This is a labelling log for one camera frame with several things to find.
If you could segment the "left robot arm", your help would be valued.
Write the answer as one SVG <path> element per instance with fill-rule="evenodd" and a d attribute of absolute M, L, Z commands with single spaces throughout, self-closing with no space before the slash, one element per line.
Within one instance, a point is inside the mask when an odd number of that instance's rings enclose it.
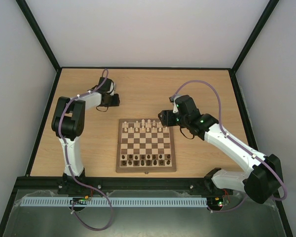
<path fill-rule="evenodd" d="M 85 112 L 91 108 L 119 106 L 119 95 L 115 91 L 116 83 L 113 80 L 100 77 L 99 83 L 86 93 L 72 98 L 59 97 L 51 128 L 62 146 L 65 175 L 80 177 L 84 174 L 80 136 L 84 130 Z"/>

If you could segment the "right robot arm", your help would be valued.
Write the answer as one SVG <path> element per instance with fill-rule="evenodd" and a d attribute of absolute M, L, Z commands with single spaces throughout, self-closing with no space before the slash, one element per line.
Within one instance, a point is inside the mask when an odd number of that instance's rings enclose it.
<path fill-rule="evenodd" d="M 251 148 L 228 130 L 210 114 L 202 114 L 194 100 L 188 96 L 177 96 L 171 100 L 173 109 L 163 110 L 158 117 L 163 126 L 186 128 L 193 137 L 217 147 L 235 161 L 240 172 L 214 169 L 205 181 L 206 190 L 217 193 L 220 189 L 245 192 L 259 204 L 265 203 L 283 185 L 280 159 Z"/>

